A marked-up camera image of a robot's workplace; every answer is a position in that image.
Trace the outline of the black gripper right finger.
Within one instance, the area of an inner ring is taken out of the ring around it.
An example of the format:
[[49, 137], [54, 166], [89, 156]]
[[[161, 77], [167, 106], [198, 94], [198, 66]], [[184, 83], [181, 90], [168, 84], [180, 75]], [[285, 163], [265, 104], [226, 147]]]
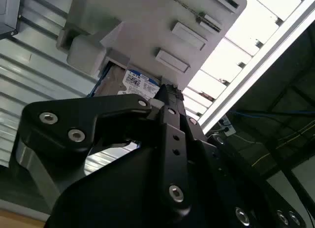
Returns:
[[222, 153], [207, 142], [200, 124], [186, 115], [181, 91], [177, 88], [173, 91], [173, 100], [180, 113], [180, 127], [188, 137], [188, 158], [194, 163], [198, 201], [208, 225], [253, 226], [254, 217], [245, 205]]

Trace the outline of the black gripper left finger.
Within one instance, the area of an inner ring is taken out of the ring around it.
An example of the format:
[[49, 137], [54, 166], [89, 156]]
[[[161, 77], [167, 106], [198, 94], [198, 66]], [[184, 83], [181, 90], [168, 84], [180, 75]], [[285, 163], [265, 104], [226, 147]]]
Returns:
[[63, 192], [137, 149], [185, 151], [172, 85], [137, 94], [34, 102], [21, 115], [13, 155], [52, 206]]

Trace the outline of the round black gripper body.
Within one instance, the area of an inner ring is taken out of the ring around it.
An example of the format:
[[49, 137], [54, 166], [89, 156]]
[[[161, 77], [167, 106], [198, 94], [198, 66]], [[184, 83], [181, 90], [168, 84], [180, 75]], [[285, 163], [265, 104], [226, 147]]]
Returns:
[[304, 228], [302, 216], [216, 137], [137, 149], [74, 183], [49, 228]]

